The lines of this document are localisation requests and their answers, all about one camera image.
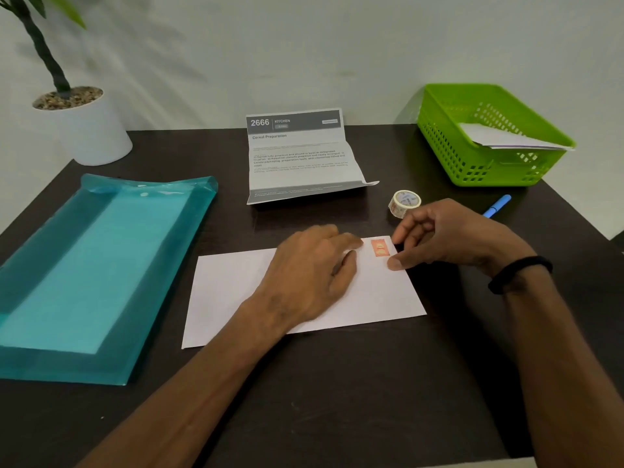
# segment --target blue marker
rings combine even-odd
[[[487,209],[487,212],[483,214],[486,218],[492,218],[492,216],[498,212],[503,206],[511,200],[511,195],[503,195],[499,198],[494,205]]]

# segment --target table surface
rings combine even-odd
[[[129,384],[0,381],[0,465],[75,464],[197,349],[181,350],[197,257],[272,248],[294,231],[336,223],[389,235],[397,189],[424,203],[445,197],[495,219],[555,265],[555,280],[620,391],[624,391],[624,258],[546,183],[528,189],[457,188],[414,125],[347,126],[374,187],[247,206],[246,132],[132,132],[134,150],[98,167],[68,164],[0,236],[4,262],[79,188],[84,173],[141,181],[214,175],[219,192],[190,247]],[[531,455],[499,297],[473,269],[410,270],[427,315],[295,334],[258,365],[196,466],[428,466]]]

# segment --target forearm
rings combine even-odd
[[[538,464],[624,466],[624,402],[547,270],[519,272],[505,300]]]
[[[244,303],[230,322],[80,464],[190,467],[255,364],[281,337]]]

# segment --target green basket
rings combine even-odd
[[[459,123],[480,123],[574,148],[574,141],[503,87],[425,86],[418,127],[449,178],[462,187],[533,185],[564,155],[544,149],[490,149],[470,141]]]

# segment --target washi tape roll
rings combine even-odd
[[[396,218],[403,218],[408,210],[413,210],[421,205],[421,198],[411,190],[399,190],[395,192],[388,208]]]

